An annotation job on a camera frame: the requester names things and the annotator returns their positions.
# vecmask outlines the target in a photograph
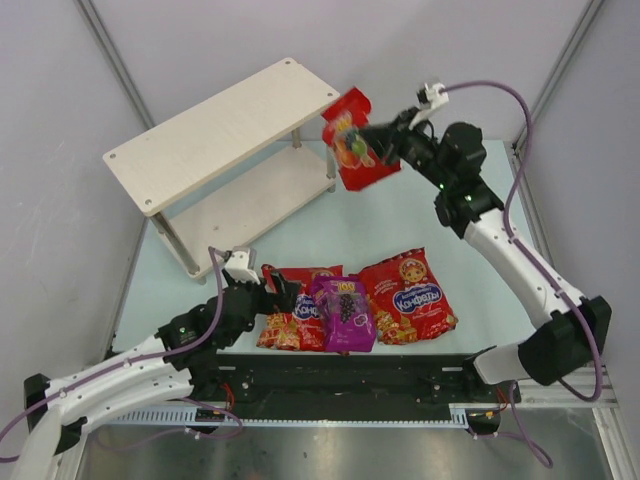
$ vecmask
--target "lower shelf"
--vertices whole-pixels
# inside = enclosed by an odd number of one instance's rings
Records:
[[[325,160],[304,145],[289,146],[178,214],[171,224],[200,266],[190,276],[211,271],[209,246],[248,245],[334,184]]]

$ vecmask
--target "wooden shelf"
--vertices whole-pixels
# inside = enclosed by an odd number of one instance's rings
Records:
[[[248,245],[335,184],[326,161],[306,146],[285,147],[171,219],[196,263],[211,271],[208,247]],[[178,259],[164,235],[160,235]]]
[[[315,117],[338,96],[285,58],[103,158],[140,211],[152,216]]]

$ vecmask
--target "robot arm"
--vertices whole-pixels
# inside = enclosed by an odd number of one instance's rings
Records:
[[[493,347],[474,355],[470,373],[487,384],[532,378],[550,385],[592,359],[585,331],[559,294],[578,306],[594,336],[598,351],[611,318],[602,297],[587,299],[533,249],[528,252],[559,284],[556,290],[534,266],[532,258],[516,246],[527,242],[513,227],[510,237],[503,223],[504,205],[480,176],[486,150],[482,131],[467,123],[454,123],[440,142],[422,132],[436,108],[447,103],[443,86],[425,85],[418,92],[420,107],[401,112],[395,120],[347,132],[358,135],[386,164],[404,160],[439,189],[435,210],[440,223],[485,257],[523,304],[536,332],[523,342]]]
[[[257,314],[290,312],[295,306],[299,285],[286,282],[274,272],[277,291],[268,292],[264,280],[253,270],[254,257],[255,251],[249,248],[226,252],[222,273],[228,286],[220,319],[211,336],[195,348],[166,356],[208,331],[218,297],[175,317],[134,348],[87,370],[54,380],[41,374],[25,380],[27,408],[59,394],[28,415],[29,429],[49,410],[57,410],[61,424],[57,454],[75,445],[81,435],[136,408],[214,393],[223,382],[215,362],[216,351],[251,331]]]

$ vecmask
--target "floor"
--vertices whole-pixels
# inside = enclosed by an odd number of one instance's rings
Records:
[[[529,433],[553,457],[547,470],[510,439],[474,441],[463,430],[250,428],[228,441],[177,434],[127,453],[88,442],[78,480],[611,479],[589,409],[523,410]],[[124,446],[161,427],[108,426]],[[510,416],[502,430],[515,431]]]

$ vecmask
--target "candy bag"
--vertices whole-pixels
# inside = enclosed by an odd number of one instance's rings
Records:
[[[371,102],[357,88],[352,88],[322,114],[327,125],[322,139],[333,150],[340,177],[349,191],[360,191],[400,170],[400,162],[388,166],[357,134],[357,127],[369,123]]]
[[[325,324],[325,351],[371,351],[376,328],[366,290],[357,278],[316,277],[311,293]]]
[[[279,268],[262,266],[267,285],[275,291],[271,272],[278,270],[285,280],[300,282],[300,291],[292,313],[267,316],[267,326],[260,334],[257,346],[278,350],[324,351],[324,322],[310,295],[311,282],[320,276],[342,275],[342,265],[329,268]]]
[[[383,343],[402,345],[436,338],[458,323],[424,248],[366,267],[358,278],[367,289]]]

